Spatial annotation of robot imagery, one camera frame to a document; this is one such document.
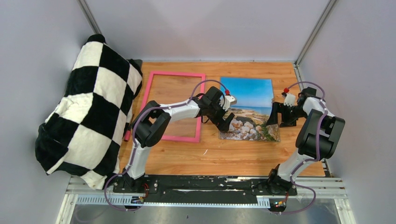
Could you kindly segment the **landscape beach photo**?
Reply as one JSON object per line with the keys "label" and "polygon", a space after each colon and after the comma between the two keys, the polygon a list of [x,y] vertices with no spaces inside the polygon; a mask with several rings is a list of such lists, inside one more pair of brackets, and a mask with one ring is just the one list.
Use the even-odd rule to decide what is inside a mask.
{"label": "landscape beach photo", "polygon": [[236,97],[225,116],[233,113],[229,130],[219,132],[221,140],[280,141],[279,125],[269,125],[273,86],[270,79],[221,77],[220,82]]}

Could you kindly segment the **pink picture frame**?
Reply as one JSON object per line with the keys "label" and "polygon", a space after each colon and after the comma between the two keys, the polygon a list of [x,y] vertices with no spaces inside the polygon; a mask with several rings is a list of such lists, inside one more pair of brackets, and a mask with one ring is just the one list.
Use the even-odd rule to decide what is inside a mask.
{"label": "pink picture frame", "polygon": [[[203,73],[186,73],[186,72],[170,72],[170,71],[152,71],[149,75],[146,89],[143,95],[143,100],[141,104],[141,110],[144,108],[144,106],[148,103],[148,93],[150,91],[150,86],[153,80],[154,75],[163,75],[163,76],[184,76],[184,77],[200,77],[202,78],[202,81],[206,80],[206,75]],[[192,90],[191,96],[195,96],[199,93],[204,92],[205,90],[205,84],[201,84],[199,87],[196,87]],[[200,132],[201,132],[201,124],[200,124],[200,119],[195,118],[197,120],[196,123],[196,135],[194,138],[189,138],[189,137],[177,137],[177,136],[166,136],[165,134],[162,137],[162,140],[168,140],[168,141],[177,141],[177,142],[189,142],[189,143],[198,143],[200,141]]]}

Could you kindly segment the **pink handled screwdriver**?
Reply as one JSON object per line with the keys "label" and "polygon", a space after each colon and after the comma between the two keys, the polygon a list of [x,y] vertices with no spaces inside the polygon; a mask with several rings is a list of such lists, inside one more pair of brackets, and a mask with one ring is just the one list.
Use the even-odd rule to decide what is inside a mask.
{"label": "pink handled screwdriver", "polygon": [[128,142],[130,140],[130,138],[131,138],[131,129],[132,129],[131,126],[132,126],[133,119],[134,119],[134,116],[132,115],[132,118],[131,118],[131,120],[129,122],[129,125],[128,125],[128,127],[126,129],[126,132],[125,132],[125,135],[124,135],[124,141],[125,142]]}

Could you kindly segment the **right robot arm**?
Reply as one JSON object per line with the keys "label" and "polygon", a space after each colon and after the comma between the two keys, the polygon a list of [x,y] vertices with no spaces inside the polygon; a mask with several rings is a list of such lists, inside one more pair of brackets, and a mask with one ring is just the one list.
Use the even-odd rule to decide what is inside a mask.
{"label": "right robot arm", "polygon": [[295,96],[285,88],[284,102],[272,104],[267,126],[292,127],[299,118],[305,118],[296,138],[295,152],[271,170],[265,183],[273,195],[289,192],[297,175],[312,163],[331,158],[336,150],[346,122],[331,113],[316,92],[307,87]]}

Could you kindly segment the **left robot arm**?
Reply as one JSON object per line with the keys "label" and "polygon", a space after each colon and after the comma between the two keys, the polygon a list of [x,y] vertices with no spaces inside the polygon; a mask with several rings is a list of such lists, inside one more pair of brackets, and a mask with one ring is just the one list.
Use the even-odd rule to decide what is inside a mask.
{"label": "left robot arm", "polygon": [[227,132],[234,114],[224,115],[236,103],[237,98],[229,90],[221,91],[214,86],[206,93],[192,95],[179,103],[163,105],[154,100],[148,102],[132,123],[133,150],[128,164],[114,183],[114,192],[142,193],[148,190],[144,175],[149,154],[170,123],[207,117],[218,130]]}

